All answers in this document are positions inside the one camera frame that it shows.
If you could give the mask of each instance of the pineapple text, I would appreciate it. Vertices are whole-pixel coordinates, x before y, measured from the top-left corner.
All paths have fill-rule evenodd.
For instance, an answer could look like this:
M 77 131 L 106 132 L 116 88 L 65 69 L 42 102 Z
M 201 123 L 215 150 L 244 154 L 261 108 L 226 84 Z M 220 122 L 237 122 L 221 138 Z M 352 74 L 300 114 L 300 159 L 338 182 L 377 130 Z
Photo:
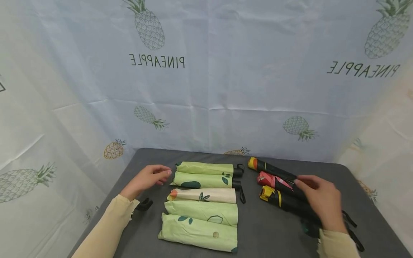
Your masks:
M 333 66 L 330 67 L 331 70 L 327 73 L 339 74 L 345 73 L 357 77 L 364 78 L 376 78 L 376 77 L 387 77 L 390 75 L 392 77 L 396 71 L 400 68 L 400 64 L 395 65 L 367 65 L 355 64 L 353 62 L 344 62 L 339 64 L 338 61 L 333 61 Z
M 139 61 L 135 60 L 134 54 L 129 54 L 131 56 L 132 65 L 145 65 L 159 68 L 185 68 L 185 58 L 184 57 L 166 57 L 152 56 L 150 54 L 139 54 Z

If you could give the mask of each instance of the table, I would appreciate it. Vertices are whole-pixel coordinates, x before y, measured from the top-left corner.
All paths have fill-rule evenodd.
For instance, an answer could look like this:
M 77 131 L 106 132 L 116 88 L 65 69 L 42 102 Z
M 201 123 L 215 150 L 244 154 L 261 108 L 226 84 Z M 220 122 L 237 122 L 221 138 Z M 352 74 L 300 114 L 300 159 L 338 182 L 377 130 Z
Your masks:
M 411 258 L 404 245 L 345 166 L 320 162 L 259 159 L 296 175 L 314 174 L 333 182 L 342 193 L 343 209 L 358 224 L 358 227 L 353 231 L 366 248 L 360 254 L 362 258 Z M 157 235 L 162 226 L 161 214 L 166 212 L 164 202 L 175 186 L 155 185 L 138 197 L 142 201 L 146 197 L 150 197 L 154 204 L 148 211 L 134 214 L 122 234 L 115 258 L 318 257 L 317 239 L 304 234 L 299 217 L 280 210 L 259 198 L 261 186 L 256 182 L 258 173 L 247 168 L 248 160 L 247 156 L 138 149 L 69 257 L 73 255 L 80 243 L 99 221 L 110 201 L 137 172 L 149 164 L 163 164 L 171 167 L 174 171 L 175 163 L 179 161 L 232 163 L 234 165 L 242 163 L 245 165 L 245 173 L 238 180 L 242 182 L 247 199 L 246 204 L 239 201 L 239 192 L 237 191 L 238 253 L 225 253 L 158 240 Z M 169 179 L 168 184 L 172 182 L 172 179 L 173 176 Z

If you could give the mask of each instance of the wrist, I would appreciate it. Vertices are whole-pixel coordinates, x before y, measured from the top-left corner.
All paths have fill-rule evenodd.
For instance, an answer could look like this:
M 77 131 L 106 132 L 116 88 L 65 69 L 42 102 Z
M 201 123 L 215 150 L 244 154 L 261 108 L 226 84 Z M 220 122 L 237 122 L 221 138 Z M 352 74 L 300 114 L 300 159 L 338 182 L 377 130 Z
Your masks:
M 324 230 L 348 234 L 341 214 L 340 216 L 325 217 L 320 219 Z
M 133 201 L 141 193 L 142 193 L 142 190 L 132 190 L 132 189 L 128 189 L 128 187 L 125 187 L 119 194 L 127 198 L 129 201 Z

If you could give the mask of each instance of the person's right hand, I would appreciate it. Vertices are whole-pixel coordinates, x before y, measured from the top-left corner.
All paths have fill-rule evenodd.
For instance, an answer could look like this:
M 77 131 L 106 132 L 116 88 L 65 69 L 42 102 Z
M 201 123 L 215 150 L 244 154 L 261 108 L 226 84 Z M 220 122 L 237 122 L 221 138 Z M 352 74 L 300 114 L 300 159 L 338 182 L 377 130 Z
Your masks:
M 299 175 L 294 183 L 303 190 L 325 230 L 348 234 L 341 210 L 341 193 L 333 183 L 315 175 Z

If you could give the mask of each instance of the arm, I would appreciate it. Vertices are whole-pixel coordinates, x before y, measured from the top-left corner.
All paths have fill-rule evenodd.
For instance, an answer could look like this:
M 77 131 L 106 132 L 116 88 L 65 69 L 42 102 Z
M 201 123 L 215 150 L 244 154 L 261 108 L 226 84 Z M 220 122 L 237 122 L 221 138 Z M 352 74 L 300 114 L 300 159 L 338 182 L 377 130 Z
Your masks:
M 139 201 L 118 195 L 110 202 L 102 218 L 85 238 L 72 258 L 112 258 L 123 229 Z
M 162 165 L 149 165 L 142 169 L 113 198 L 102 218 L 85 238 L 72 258 L 112 258 L 124 228 L 139 201 L 135 198 L 154 184 L 163 185 L 171 169 Z
M 360 258 L 344 225 L 341 193 L 334 184 L 314 175 L 300 175 L 295 184 L 304 191 L 323 225 L 318 241 L 320 258 Z

